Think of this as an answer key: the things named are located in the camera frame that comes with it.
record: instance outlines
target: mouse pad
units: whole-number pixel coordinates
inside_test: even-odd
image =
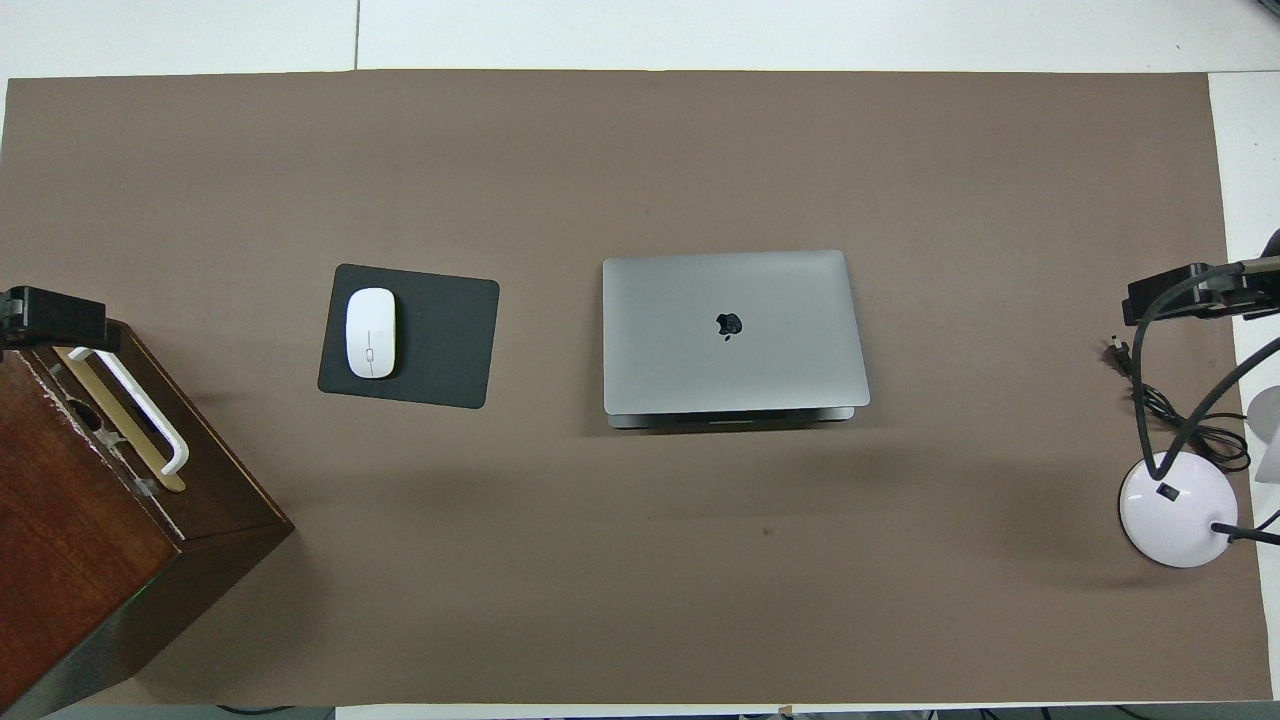
[[[396,296],[396,366],[380,379],[347,365],[347,300],[365,287]],[[498,320],[498,283],[477,278],[338,265],[320,355],[324,392],[481,407]]]

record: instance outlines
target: white mouse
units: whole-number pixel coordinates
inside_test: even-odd
[[[361,378],[378,379],[396,368],[396,296],[366,287],[347,301],[347,365]]]

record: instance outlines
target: laptop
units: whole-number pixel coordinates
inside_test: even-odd
[[[847,420],[868,402],[844,252],[604,261],[614,428]]]

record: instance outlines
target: wooden box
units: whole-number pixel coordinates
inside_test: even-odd
[[[154,407],[110,356],[40,348],[0,361],[3,720],[131,676],[293,530],[120,329],[114,359]],[[172,474],[165,421],[189,454]]]

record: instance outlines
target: apple logo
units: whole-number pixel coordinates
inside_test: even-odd
[[[721,325],[721,334],[724,336],[724,342],[728,342],[730,337],[742,332],[742,320],[733,313],[721,313],[716,315],[716,322]]]

